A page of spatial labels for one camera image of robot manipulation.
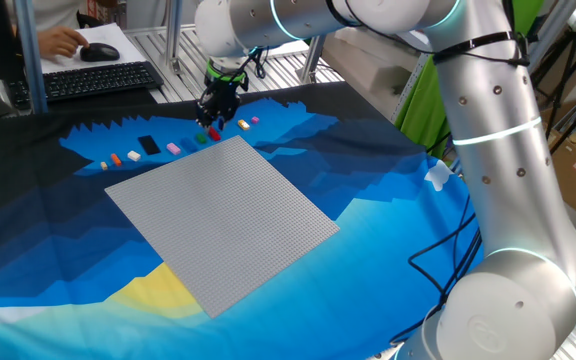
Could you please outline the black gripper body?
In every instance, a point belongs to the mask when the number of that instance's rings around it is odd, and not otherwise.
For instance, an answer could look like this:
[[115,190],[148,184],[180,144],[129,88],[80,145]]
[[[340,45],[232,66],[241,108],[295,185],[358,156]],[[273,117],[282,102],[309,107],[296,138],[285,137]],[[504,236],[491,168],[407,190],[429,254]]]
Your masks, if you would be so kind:
[[196,102],[198,120],[231,120],[239,105],[240,98],[237,94],[238,83],[214,82]]

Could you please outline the person's bare hand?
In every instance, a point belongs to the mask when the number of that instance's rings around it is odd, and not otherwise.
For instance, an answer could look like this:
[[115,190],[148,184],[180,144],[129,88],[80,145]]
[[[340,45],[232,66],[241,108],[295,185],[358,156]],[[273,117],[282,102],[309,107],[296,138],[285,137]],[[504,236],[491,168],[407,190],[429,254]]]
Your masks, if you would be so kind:
[[44,59],[56,56],[72,58],[79,47],[87,48],[88,41],[74,29],[57,26],[37,33],[39,54]]

